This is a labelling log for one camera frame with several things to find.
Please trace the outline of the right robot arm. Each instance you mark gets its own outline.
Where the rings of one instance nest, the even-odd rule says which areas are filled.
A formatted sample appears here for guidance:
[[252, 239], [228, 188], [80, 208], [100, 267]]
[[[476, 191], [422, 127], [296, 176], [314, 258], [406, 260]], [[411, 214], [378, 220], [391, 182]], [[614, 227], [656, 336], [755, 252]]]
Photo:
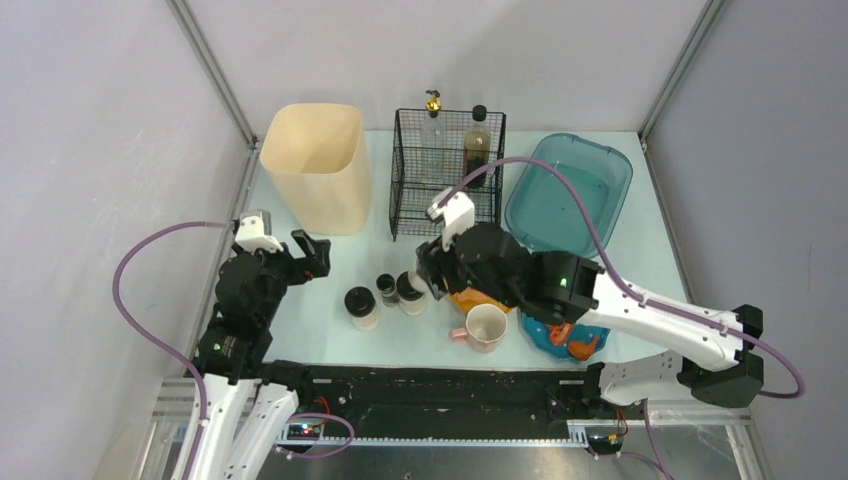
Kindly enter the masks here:
[[710, 311], [654, 296], [593, 260], [531, 252], [491, 223], [425, 242], [416, 257], [416, 274], [435, 299], [472, 288], [540, 323], [601, 327], [663, 347], [653, 356], [588, 366], [586, 401], [628, 406], [692, 398], [735, 409], [763, 388], [764, 362], [752, 351], [762, 332], [756, 307]]

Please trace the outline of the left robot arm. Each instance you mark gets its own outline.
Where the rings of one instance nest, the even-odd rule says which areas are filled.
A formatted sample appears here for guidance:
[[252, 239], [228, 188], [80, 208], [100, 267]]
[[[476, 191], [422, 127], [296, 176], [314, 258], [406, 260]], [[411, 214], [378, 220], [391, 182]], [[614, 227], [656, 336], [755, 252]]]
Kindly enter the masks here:
[[213, 317], [196, 348], [201, 375], [187, 435], [173, 476], [179, 479], [254, 479], [297, 393], [271, 380], [263, 363], [271, 324], [287, 290], [330, 272], [331, 243], [303, 230], [291, 233], [296, 258], [275, 237], [242, 236], [218, 270]]

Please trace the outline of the small pepper shaker jar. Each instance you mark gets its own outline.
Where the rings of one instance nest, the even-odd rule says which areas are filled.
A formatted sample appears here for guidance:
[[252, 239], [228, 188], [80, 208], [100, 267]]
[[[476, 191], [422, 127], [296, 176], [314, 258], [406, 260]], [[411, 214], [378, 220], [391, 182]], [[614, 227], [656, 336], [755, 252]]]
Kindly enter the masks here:
[[387, 307], [399, 305], [399, 295], [396, 288], [395, 278], [389, 273], [383, 273], [376, 279], [376, 288], [380, 293], [382, 302]]

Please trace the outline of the spice jar black lid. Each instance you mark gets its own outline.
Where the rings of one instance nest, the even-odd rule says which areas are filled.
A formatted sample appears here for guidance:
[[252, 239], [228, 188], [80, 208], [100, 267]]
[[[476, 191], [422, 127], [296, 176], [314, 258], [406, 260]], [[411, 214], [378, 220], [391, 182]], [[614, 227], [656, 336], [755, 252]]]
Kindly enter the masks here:
[[417, 290], [409, 272], [404, 272], [396, 279], [396, 291], [399, 298], [399, 308], [408, 316], [417, 316], [427, 309], [427, 299], [423, 292]]
[[344, 307], [360, 331], [374, 330], [380, 322], [376, 299], [367, 287], [351, 288], [344, 296]]

